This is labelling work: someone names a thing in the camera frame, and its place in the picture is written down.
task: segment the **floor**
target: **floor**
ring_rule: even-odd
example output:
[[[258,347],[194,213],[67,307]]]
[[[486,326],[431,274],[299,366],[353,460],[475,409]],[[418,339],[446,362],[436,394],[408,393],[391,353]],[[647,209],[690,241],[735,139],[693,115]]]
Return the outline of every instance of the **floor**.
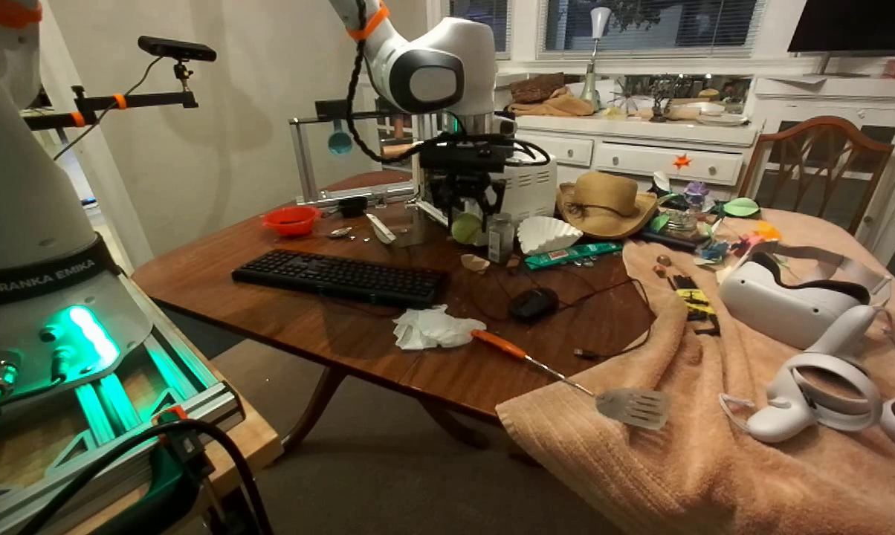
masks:
[[[274,427],[296,418],[318,378],[314,362],[171,317],[205,353],[217,353],[214,366]],[[417,400],[348,378],[310,439],[255,479],[274,531],[619,531],[540,466],[509,455],[501,427],[470,424],[486,434],[486,449],[454,442]]]

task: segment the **green object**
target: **green object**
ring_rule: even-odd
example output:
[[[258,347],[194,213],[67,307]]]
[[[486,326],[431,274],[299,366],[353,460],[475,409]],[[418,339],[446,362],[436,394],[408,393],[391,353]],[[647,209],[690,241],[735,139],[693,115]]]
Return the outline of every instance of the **green object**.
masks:
[[[546,271],[546,267],[558,267],[558,265],[577,265],[577,261],[586,261],[586,258],[598,258],[598,255],[614,255],[622,253],[622,244],[614,241],[592,241],[592,244],[577,244],[564,253],[534,253],[534,255],[525,255],[525,267],[530,271]]]
[[[672,222],[672,216],[669,216],[666,212],[657,212],[657,213],[647,220],[647,231],[663,231],[669,222]]]
[[[338,119],[332,119],[332,134],[326,136],[326,148],[329,148],[329,155],[353,151],[351,134],[344,130],[344,125]]]
[[[101,326],[101,320],[85,307],[70,307],[60,320],[67,336],[67,347],[75,351],[75,368],[110,368],[119,359],[115,339]]]
[[[482,247],[482,222],[473,213],[451,216],[448,235],[454,244]]]
[[[760,206],[748,195],[735,195],[735,200],[721,201],[720,212],[729,216],[756,216],[756,213],[760,213]]]

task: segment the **black cable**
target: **black cable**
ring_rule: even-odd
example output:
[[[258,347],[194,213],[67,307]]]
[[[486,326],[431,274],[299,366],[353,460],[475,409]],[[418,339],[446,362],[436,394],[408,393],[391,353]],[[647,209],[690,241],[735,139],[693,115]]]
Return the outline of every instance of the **black cable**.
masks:
[[[637,293],[640,293],[644,304],[650,304],[650,299],[647,299],[647,289],[644,289],[640,280],[631,280],[631,283],[634,283]],[[626,347],[622,347],[622,351],[598,353],[598,351],[588,351],[588,347],[577,347],[573,357],[601,362],[601,359],[613,359],[613,357],[640,351],[640,347],[644,347],[644,344],[650,341],[650,326],[647,326],[634,344],[626,344]]]
[[[363,29],[363,27],[366,27],[366,4],[357,0],[357,29]],[[353,142],[357,142],[357,148],[360,148],[363,155],[368,155],[368,158],[378,161],[378,164],[396,164],[396,161],[405,161],[405,158],[417,155],[418,148],[409,146],[409,148],[408,148],[405,155],[397,155],[397,158],[384,158],[384,155],[378,155],[372,146],[366,146],[366,139],[360,136],[357,121],[353,121],[353,97],[357,97],[357,79],[360,79],[363,50],[366,50],[366,38],[357,38],[353,67],[351,67],[351,79],[348,79],[348,111],[344,111],[344,121],[348,121],[348,130],[351,130],[351,136],[353,136]]]
[[[530,161],[506,161],[506,166],[546,166],[553,161],[540,146],[534,146],[530,139],[510,139],[510,148],[521,148]]]
[[[106,469],[112,460],[119,460],[125,452],[131,452],[133,445],[150,439],[150,437],[161,437],[161,434],[182,434],[182,432],[195,432],[195,434],[207,434],[210,439],[217,439],[226,455],[231,457],[235,469],[238,469],[238,479],[241,479],[241,487],[247,489],[247,501],[253,509],[253,519],[255,519],[255,530],[262,535],[271,535],[271,519],[266,519],[266,509],[263,509],[263,498],[255,487],[255,479],[247,466],[247,457],[241,455],[238,442],[219,432],[217,424],[210,423],[200,423],[200,418],[182,418],[182,423],[170,423],[170,424],[155,424],[155,427],[145,427],[122,442],[115,442],[110,452],[104,452],[94,464],[88,464],[82,472],[78,472],[37,515],[30,518],[30,522],[20,530],[20,535],[35,535],[40,531],[51,518],[75,497],[79,492],[101,469]]]
[[[162,57],[155,57],[155,60],[145,64],[142,76],[139,76],[136,84],[131,84],[122,94],[131,94],[133,90],[139,90],[139,85],[148,79],[155,61],[161,61],[161,60],[162,60]],[[88,136],[88,134],[101,125],[101,119],[104,119],[110,111],[112,111],[112,105],[104,108],[104,111],[97,113],[97,119],[94,119],[82,134],[78,134],[70,142],[66,142],[66,146],[54,155],[54,161],[60,161],[67,148],[75,148],[82,136]]]

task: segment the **orange screwdriver handle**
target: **orange screwdriver handle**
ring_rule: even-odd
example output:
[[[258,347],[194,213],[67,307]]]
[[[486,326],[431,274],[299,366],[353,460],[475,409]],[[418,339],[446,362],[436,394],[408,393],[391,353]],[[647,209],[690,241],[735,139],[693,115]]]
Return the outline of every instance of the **orange screwdriver handle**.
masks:
[[[509,339],[501,336],[494,336],[486,329],[475,329],[473,339],[485,341],[485,344],[494,344],[497,351],[509,353],[509,357],[518,357],[518,359],[530,359],[530,353],[518,344],[510,344]]]

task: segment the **red object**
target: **red object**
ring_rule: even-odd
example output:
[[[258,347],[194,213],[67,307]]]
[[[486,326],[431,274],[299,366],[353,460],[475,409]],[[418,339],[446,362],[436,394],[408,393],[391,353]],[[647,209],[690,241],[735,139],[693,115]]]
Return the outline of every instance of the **red object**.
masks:
[[[263,213],[263,225],[274,229],[281,238],[304,238],[314,231],[314,222],[321,220],[318,209],[310,206],[289,206]]]
[[[678,155],[678,158],[675,158],[675,166],[678,166],[678,168],[690,166],[690,158],[687,158],[687,155]]]

